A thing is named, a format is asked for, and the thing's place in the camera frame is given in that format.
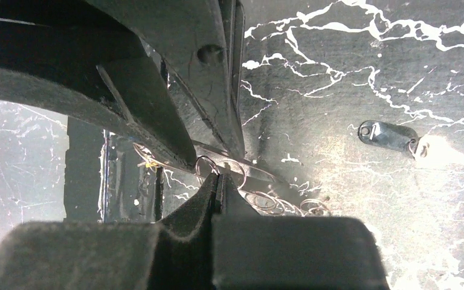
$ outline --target pile of rings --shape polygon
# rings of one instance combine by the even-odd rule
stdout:
[[[152,156],[152,153],[149,149],[145,148],[144,146],[134,143],[134,150],[136,153],[143,159],[144,162],[140,163],[139,166],[163,166],[170,169],[177,168],[171,167],[169,165],[163,164],[157,160],[155,160]],[[237,187],[238,191],[243,193],[245,200],[257,210],[260,214],[269,215],[269,216],[331,216],[332,211],[326,206],[325,200],[320,200],[316,198],[305,199],[300,203],[299,206],[291,204],[290,202],[281,199],[278,197],[278,194],[273,190],[271,187],[268,192],[260,192],[258,190],[247,192],[243,190],[244,185],[247,181],[247,173],[243,165],[240,162],[233,160],[233,159],[223,159],[219,162],[215,162],[211,158],[205,155],[201,155],[196,160],[196,178],[198,183],[202,185],[204,182],[205,176],[201,176],[201,168],[200,163],[201,161],[206,161],[207,164],[211,167],[211,172],[215,174],[221,174],[219,165],[223,164],[224,166],[229,166],[229,164],[235,164],[239,169],[240,173],[243,176],[243,180],[241,185]],[[271,175],[268,172],[265,172],[261,169],[256,169],[267,175]]]

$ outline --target silver key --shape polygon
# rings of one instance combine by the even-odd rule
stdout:
[[[445,167],[450,164],[464,166],[464,153],[452,148],[440,136],[424,135],[412,155],[424,167]]]

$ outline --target black key tag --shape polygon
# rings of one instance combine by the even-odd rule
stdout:
[[[414,152],[419,136],[410,127],[380,121],[365,121],[358,128],[358,136],[368,145],[396,151]]]

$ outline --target keychain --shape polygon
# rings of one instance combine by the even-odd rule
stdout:
[[[408,152],[424,167],[464,166],[464,153],[452,148],[444,137],[424,135],[419,138],[410,127],[380,121],[365,121],[358,128],[363,143]]]

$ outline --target screw hole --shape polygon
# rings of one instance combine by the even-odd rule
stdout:
[[[215,44],[208,44],[201,47],[196,53],[198,60],[205,65],[215,65],[223,62],[224,50]]]
[[[360,134],[362,134],[363,136],[368,136],[370,133],[371,130],[367,127],[362,127],[362,129],[360,129]]]

